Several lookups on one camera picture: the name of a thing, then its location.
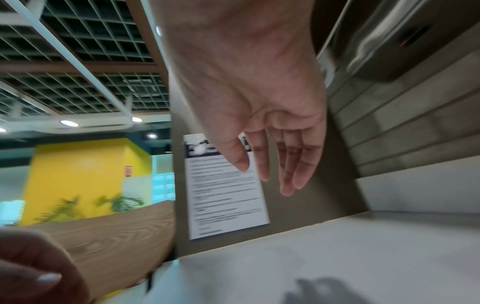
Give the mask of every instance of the white paper sheet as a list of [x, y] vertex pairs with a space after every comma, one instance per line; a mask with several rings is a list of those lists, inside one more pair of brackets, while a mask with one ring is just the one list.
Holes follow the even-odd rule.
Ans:
[[250, 169], [239, 172], [203, 134], [183, 137], [190, 239], [270, 223], [253, 152], [244, 137]]

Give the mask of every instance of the small red sign on wall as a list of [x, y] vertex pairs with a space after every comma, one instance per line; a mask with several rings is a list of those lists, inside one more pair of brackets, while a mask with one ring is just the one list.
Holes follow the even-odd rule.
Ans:
[[132, 166], [125, 166], [125, 176], [126, 177], [132, 176]]

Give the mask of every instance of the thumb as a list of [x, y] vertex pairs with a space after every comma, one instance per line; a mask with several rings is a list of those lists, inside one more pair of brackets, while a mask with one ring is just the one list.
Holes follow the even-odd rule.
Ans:
[[213, 145], [238, 170], [245, 172], [249, 169], [249, 155], [238, 137], [228, 142], [214, 142]]
[[0, 259], [0, 299], [37, 296], [57, 285], [61, 278], [59, 273], [45, 273]]

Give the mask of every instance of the ceiling light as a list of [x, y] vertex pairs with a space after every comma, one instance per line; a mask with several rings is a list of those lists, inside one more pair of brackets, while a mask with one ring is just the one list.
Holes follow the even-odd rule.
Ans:
[[69, 126], [69, 127], [78, 127], [79, 124], [70, 120], [60, 120], [60, 123]]

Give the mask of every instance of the hand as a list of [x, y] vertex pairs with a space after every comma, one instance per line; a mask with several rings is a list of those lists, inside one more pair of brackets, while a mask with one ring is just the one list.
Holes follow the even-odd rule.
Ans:
[[269, 130], [285, 196], [312, 177], [326, 134], [325, 87], [310, 38], [313, 4], [160, 0], [154, 10], [174, 75], [206, 137], [246, 171], [249, 158], [238, 140], [245, 132], [267, 181]]
[[0, 228], [1, 304], [88, 304], [90, 292], [67, 252], [48, 237]]

